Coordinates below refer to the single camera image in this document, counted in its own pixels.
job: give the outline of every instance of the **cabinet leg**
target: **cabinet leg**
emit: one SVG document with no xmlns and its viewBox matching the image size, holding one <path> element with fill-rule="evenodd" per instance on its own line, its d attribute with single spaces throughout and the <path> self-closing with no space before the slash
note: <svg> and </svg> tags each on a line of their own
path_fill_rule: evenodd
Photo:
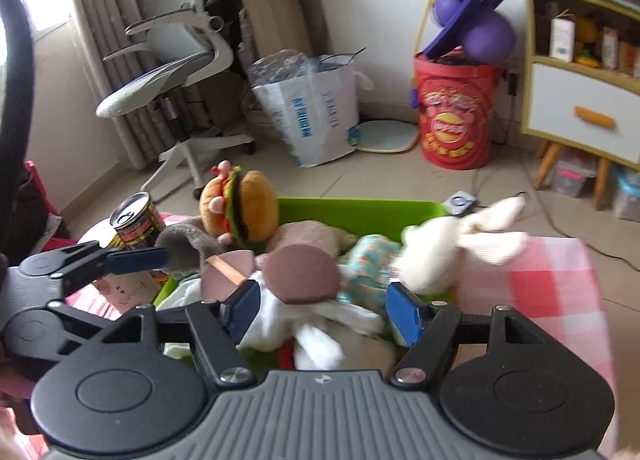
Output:
<svg viewBox="0 0 640 460">
<path fill-rule="evenodd" d="M 604 209 L 604 193 L 607 189 L 607 179 L 611 161 L 601 156 L 598 159 L 598 170 L 596 172 L 596 185 L 593 190 L 593 207 L 596 211 Z"/>
<path fill-rule="evenodd" d="M 542 159 L 540 167 L 538 168 L 538 174 L 536 175 L 536 189 L 542 189 L 545 185 L 546 176 L 549 174 L 549 171 L 551 171 L 556 160 L 558 160 L 560 150 L 562 150 L 562 144 L 559 142 L 552 142 L 551 145 L 549 145 L 545 152 L 545 157 Z"/>
<path fill-rule="evenodd" d="M 546 150 L 548 149 L 551 142 L 546 140 L 546 138 L 541 138 L 540 143 L 538 144 L 538 148 L 536 150 L 536 158 L 542 158 L 545 156 Z"/>
</svg>

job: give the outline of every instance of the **chair wheel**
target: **chair wheel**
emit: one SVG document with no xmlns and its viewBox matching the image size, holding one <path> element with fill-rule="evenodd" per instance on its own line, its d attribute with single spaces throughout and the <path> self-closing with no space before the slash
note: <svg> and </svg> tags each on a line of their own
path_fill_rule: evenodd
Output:
<svg viewBox="0 0 640 460">
<path fill-rule="evenodd" d="M 246 142 L 242 145 L 242 152 L 247 155 L 252 155 L 255 153 L 255 140 L 251 142 Z"/>
</svg>

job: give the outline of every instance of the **gray plush toy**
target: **gray plush toy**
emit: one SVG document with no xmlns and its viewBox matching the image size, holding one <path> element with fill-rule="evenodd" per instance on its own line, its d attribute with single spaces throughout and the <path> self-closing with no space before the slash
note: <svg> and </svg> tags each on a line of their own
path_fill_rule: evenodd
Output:
<svg viewBox="0 0 640 460">
<path fill-rule="evenodd" d="M 209 256 L 228 250 L 204 230 L 199 216 L 167 226 L 158 236 L 156 247 L 166 247 L 169 252 L 169 264 L 164 268 L 167 272 L 201 272 Z"/>
</svg>

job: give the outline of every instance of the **plastic bag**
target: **plastic bag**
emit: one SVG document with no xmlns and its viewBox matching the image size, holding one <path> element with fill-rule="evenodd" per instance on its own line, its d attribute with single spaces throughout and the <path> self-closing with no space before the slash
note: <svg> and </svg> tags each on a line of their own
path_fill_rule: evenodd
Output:
<svg viewBox="0 0 640 460">
<path fill-rule="evenodd" d="M 300 167 L 318 166 L 345 156 L 360 141 L 356 95 L 359 72 L 351 63 L 351 55 L 331 56 L 330 60 L 327 66 L 293 50 L 283 50 L 256 62 L 249 72 L 256 97 Z"/>
</svg>

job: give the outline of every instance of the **curtain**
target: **curtain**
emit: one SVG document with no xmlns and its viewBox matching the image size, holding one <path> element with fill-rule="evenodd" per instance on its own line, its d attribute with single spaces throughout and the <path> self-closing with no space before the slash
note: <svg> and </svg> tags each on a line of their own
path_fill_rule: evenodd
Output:
<svg viewBox="0 0 640 460">
<path fill-rule="evenodd" d="M 103 62 L 102 58 L 124 46 L 145 39 L 144 34 L 126 36 L 132 23 L 151 17 L 152 0 L 73 0 L 74 21 L 88 62 L 90 80 L 101 98 L 136 77 L 157 67 L 151 52 L 137 52 Z M 197 88 L 171 93 L 188 131 L 206 129 L 212 120 L 206 113 Z M 113 118 L 116 132 L 135 169 L 143 169 L 158 154 L 175 144 L 162 110 L 151 103 L 125 116 Z"/>
</svg>

